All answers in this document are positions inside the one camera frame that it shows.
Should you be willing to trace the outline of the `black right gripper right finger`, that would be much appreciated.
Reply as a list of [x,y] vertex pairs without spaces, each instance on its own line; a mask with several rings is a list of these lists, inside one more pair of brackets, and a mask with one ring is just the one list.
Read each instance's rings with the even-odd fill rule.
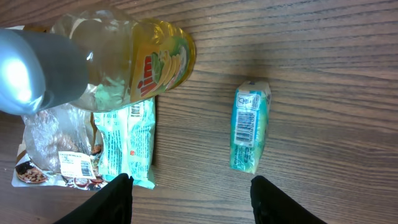
[[261,175],[251,180],[256,224],[326,224]]

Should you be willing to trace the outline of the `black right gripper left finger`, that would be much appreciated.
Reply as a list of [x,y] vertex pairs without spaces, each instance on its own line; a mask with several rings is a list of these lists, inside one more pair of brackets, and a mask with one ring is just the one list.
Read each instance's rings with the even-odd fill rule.
[[133,178],[120,174],[56,224],[131,224]]

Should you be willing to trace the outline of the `teal tissue pack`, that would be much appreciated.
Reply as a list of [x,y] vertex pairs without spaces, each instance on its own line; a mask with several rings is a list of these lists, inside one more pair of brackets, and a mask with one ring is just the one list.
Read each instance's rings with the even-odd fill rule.
[[134,179],[133,184],[155,187],[151,169],[155,137],[155,99],[107,113],[93,114],[103,138],[103,152],[98,170],[103,179],[112,181],[119,174]]

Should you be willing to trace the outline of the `brown snack packet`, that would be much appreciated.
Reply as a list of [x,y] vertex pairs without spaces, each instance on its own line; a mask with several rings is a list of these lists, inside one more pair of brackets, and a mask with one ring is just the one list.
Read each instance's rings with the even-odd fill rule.
[[22,116],[25,130],[22,143],[28,157],[39,168],[61,172],[58,153],[80,152],[89,156],[93,165],[94,143],[97,134],[91,120],[92,114],[71,105],[87,86],[87,72],[77,48],[68,38],[61,43],[47,41],[46,51],[40,62],[46,90],[42,109],[34,114]]

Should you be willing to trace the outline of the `colourful snack wrapper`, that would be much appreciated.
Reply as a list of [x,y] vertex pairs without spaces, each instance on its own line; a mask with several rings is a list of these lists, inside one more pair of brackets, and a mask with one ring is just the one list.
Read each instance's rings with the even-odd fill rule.
[[60,186],[97,191],[107,185],[108,182],[101,175],[95,174],[89,156],[80,152],[62,151],[58,153],[58,158],[61,162],[60,173],[43,170],[28,157],[25,144],[20,144],[11,182],[12,186]]

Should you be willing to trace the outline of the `small Kleenex tissue pack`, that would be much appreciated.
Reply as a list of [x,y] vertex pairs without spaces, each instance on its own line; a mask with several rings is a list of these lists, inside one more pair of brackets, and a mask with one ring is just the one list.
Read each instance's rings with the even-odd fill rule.
[[231,169],[256,173],[266,145],[270,104],[267,82],[245,81],[236,89],[231,114]]

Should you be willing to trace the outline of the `clear bottle with silver cap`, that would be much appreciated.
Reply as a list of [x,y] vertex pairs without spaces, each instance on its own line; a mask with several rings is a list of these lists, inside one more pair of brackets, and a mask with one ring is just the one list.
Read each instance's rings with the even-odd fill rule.
[[192,37],[112,7],[81,9],[50,29],[1,29],[1,110],[35,114],[65,103],[108,112],[172,90],[196,60]]

